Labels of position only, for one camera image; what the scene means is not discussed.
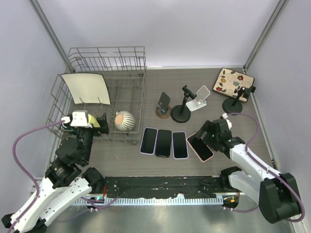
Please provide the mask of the pink case phone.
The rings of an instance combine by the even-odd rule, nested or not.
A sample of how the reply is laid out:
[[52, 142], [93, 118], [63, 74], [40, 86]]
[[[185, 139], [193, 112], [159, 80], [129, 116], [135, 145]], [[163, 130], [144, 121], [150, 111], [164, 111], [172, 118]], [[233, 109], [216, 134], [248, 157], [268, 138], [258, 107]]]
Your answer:
[[201, 138], [196, 138], [195, 134], [192, 134], [187, 138], [187, 143], [194, 151], [201, 162], [206, 162], [214, 156], [214, 152], [203, 142]]

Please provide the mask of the purple case phone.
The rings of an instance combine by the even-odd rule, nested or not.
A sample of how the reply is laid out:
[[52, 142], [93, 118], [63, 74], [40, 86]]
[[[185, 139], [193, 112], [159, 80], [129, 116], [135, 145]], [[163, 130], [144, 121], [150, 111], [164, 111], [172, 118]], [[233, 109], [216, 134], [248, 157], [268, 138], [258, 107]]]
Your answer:
[[185, 132], [172, 133], [173, 158], [185, 160], [189, 157], [187, 137]]

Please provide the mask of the black tall phone stand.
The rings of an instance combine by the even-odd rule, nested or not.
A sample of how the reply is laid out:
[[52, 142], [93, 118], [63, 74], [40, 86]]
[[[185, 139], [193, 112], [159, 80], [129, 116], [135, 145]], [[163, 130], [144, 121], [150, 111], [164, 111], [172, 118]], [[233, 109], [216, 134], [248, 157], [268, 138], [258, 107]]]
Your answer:
[[189, 108], [186, 106], [188, 98], [194, 100], [197, 95], [192, 93], [188, 88], [187, 85], [183, 86], [182, 90], [184, 91], [184, 98], [181, 105], [176, 105], [172, 108], [171, 117], [177, 123], [186, 123], [189, 121], [191, 117], [191, 112]]

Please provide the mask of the black round phone stand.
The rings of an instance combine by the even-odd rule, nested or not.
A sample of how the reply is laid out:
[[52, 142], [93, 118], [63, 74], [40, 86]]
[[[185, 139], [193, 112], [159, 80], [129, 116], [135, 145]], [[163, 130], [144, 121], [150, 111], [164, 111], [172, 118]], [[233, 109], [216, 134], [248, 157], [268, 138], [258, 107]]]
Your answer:
[[255, 86], [250, 86], [249, 88], [246, 88], [245, 86], [242, 86], [238, 89], [235, 89], [234, 93], [237, 94], [237, 96], [234, 99], [226, 99], [224, 100], [222, 104], [222, 108], [225, 113], [241, 113], [242, 112], [242, 103], [240, 102], [240, 98], [245, 98], [246, 100], [249, 99], [250, 94], [254, 93], [256, 90]]

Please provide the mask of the black case phone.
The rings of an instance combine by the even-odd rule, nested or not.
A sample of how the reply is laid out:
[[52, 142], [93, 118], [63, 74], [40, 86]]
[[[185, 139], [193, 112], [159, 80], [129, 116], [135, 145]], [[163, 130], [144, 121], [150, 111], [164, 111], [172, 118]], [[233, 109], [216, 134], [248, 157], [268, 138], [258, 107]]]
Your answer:
[[169, 158], [171, 154], [172, 132], [169, 130], [159, 130], [155, 145], [155, 155], [157, 157]]

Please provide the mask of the grey wire dish rack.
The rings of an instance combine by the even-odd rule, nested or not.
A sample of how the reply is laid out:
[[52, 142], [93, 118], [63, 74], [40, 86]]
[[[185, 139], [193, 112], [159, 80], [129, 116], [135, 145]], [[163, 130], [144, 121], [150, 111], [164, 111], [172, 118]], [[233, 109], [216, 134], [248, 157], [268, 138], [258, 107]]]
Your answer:
[[[73, 47], [68, 52], [66, 74], [95, 73], [103, 75], [110, 104], [101, 99], [95, 103], [74, 102], [73, 92], [58, 74], [51, 89], [52, 103], [46, 124], [60, 121], [75, 110], [86, 110], [95, 117], [106, 114], [109, 134], [100, 139], [128, 141], [137, 144], [141, 138], [144, 108], [146, 56], [144, 46]], [[130, 112], [135, 118], [133, 129], [122, 132], [115, 126], [116, 113]]]

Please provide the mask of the lavender case phone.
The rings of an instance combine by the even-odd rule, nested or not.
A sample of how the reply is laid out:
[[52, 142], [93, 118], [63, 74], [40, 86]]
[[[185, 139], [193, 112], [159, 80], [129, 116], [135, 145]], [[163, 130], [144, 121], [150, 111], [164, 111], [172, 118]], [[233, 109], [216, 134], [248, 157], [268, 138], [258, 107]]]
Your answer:
[[153, 155], [156, 149], [158, 129], [146, 127], [140, 144], [139, 152], [145, 155]]

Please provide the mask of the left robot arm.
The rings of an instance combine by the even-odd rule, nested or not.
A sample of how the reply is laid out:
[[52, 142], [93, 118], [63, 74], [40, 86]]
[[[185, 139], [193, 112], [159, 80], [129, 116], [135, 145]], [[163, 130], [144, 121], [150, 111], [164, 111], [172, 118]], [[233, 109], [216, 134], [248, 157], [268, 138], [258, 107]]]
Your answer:
[[72, 137], [63, 139], [54, 159], [36, 191], [15, 213], [1, 219], [5, 228], [14, 233], [44, 233], [47, 227], [74, 201], [89, 193], [100, 193], [105, 179], [94, 167], [82, 172], [89, 164], [93, 137], [109, 133], [106, 114], [93, 117], [77, 110], [59, 121]]

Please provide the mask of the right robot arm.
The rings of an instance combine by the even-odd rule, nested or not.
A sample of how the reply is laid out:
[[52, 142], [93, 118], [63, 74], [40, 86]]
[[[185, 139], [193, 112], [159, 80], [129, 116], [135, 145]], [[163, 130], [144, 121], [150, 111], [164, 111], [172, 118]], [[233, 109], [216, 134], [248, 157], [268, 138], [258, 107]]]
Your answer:
[[238, 165], [222, 170], [220, 188], [226, 192], [237, 189], [250, 197], [269, 223], [305, 216], [296, 179], [281, 173], [257, 157], [239, 137], [231, 133], [228, 119], [206, 121], [201, 129], [187, 138], [192, 150], [201, 156], [218, 151]]

